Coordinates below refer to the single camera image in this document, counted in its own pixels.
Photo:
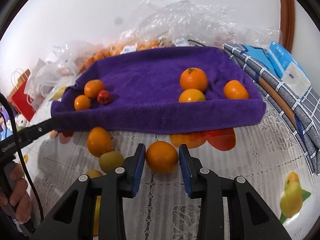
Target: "plaid folded cloth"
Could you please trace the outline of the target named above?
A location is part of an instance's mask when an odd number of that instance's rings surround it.
[[[279,112],[301,145],[310,172],[319,174],[319,95],[310,87],[302,98],[298,98],[263,63],[246,54],[247,49],[242,45],[225,44],[223,51],[252,78],[259,92]]]

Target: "screw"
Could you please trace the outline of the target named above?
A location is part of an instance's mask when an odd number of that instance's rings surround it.
[[[88,176],[87,175],[81,175],[78,179],[79,179],[79,181],[84,182],[84,181],[86,181],[88,179]]]
[[[245,183],[245,178],[239,176],[239,177],[237,177],[237,182],[239,182],[239,183]]]
[[[115,169],[115,172],[118,173],[118,174],[121,174],[121,173],[124,173],[125,169],[122,168],[122,167],[118,167]]]
[[[209,169],[207,169],[207,168],[201,168],[200,169],[200,173],[202,173],[202,174],[208,174],[210,171],[209,171]]]

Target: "red gift bag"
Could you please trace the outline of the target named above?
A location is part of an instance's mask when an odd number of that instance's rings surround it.
[[[30,105],[32,103],[30,102],[30,97],[24,93],[28,77],[23,74],[20,77],[22,78],[23,83],[19,86],[19,88],[17,88],[17,85],[15,86],[17,89],[11,97],[11,102],[15,108],[17,108],[17,110],[30,122],[36,111]]]

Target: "purple fabric-covered box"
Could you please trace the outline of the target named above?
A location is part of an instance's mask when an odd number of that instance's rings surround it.
[[[198,67],[208,77],[204,92],[207,101],[178,103],[182,93],[180,75]],[[84,93],[84,85],[100,79],[112,93],[113,101],[75,111],[74,100]],[[223,87],[239,80],[250,99],[226,99]],[[211,47],[180,47],[138,51],[108,57],[92,64],[67,88],[61,102],[54,101],[52,117],[60,117],[61,130],[106,130],[175,134],[216,130],[261,121],[266,109],[261,95],[247,74],[222,51]]]

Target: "finger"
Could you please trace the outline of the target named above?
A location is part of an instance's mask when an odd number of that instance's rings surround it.
[[[22,176],[22,168],[19,164],[16,164],[16,166],[10,172],[9,178],[11,180],[19,180],[22,179]]]
[[[0,190],[0,203],[3,205],[7,205],[8,199],[5,194]]]
[[[16,210],[16,219],[20,222],[27,222],[31,214],[31,201],[27,192],[21,198],[17,210]]]
[[[28,183],[25,179],[17,180],[16,185],[14,186],[13,192],[10,196],[10,204],[14,207],[20,199],[25,194],[25,191],[28,188]]]

